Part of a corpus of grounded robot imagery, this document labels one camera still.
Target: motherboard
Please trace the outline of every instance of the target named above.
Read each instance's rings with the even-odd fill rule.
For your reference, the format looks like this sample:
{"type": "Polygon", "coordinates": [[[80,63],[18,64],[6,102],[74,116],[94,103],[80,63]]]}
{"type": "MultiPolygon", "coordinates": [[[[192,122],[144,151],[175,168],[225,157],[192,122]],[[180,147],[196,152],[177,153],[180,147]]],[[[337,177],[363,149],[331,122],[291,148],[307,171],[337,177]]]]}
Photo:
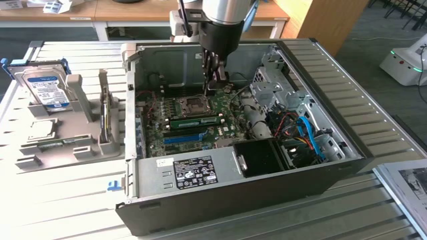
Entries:
{"type": "Polygon", "coordinates": [[[145,157],[221,148],[245,140],[243,111],[231,108],[233,96],[236,91],[231,89],[220,89],[212,96],[171,88],[140,91],[135,104],[144,128],[140,151],[145,151],[145,157]]]}

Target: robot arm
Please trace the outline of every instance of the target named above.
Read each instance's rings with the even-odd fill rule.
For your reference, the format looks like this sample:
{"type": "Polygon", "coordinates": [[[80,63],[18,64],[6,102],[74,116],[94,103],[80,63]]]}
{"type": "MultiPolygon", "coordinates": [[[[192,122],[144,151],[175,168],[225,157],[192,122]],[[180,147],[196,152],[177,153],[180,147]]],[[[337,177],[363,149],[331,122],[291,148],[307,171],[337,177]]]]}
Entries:
{"type": "Polygon", "coordinates": [[[237,49],[248,12],[257,0],[177,0],[179,11],[171,12],[173,35],[197,36],[203,47],[204,94],[228,83],[227,57],[237,49]]]}

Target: white sticker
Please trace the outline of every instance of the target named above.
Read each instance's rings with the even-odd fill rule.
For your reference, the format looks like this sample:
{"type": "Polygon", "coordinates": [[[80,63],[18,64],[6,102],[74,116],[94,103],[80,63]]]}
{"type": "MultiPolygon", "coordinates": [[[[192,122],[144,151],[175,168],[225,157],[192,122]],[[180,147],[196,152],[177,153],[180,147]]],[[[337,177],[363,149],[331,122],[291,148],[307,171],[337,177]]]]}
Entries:
{"type": "Polygon", "coordinates": [[[45,107],[61,108],[69,105],[65,92],[58,88],[60,80],[56,76],[29,77],[26,81],[45,107]]]}
{"type": "Polygon", "coordinates": [[[157,159],[156,163],[157,163],[157,168],[172,166],[173,165],[173,157],[157,159]]]}
{"type": "Polygon", "coordinates": [[[92,20],[89,17],[70,17],[69,20],[92,20]]]}

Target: green ram module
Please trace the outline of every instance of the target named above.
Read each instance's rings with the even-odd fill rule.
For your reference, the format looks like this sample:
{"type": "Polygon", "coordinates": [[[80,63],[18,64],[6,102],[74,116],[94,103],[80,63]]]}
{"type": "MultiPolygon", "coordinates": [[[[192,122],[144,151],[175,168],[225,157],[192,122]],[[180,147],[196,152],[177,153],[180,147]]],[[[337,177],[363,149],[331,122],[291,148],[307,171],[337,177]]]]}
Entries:
{"type": "Polygon", "coordinates": [[[223,114],[176,118],[169,120],[169,129],[177,130],[177,129],[209,127],[209,126],[221,125],[224,121],[225,119],[223,114]]]}

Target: power supply label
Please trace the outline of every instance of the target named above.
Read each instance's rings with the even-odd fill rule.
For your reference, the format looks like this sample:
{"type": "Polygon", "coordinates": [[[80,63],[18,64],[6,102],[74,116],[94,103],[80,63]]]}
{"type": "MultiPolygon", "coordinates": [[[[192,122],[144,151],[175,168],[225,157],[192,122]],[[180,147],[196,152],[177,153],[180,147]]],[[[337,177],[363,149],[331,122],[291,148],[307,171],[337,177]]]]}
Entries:
{"type": "Polygon", "coordinates": [[[69,100],[64,90],[58,88],[60,80],[56,76],[30,77],[28,82],[30,90],[44,106],[48,108],[68,106],[69,100]]]}
{"type": "Polygon", "coordinates": [[[219,182],[211,156],[175,161],[173,169],[180,190],[219,182]]]}

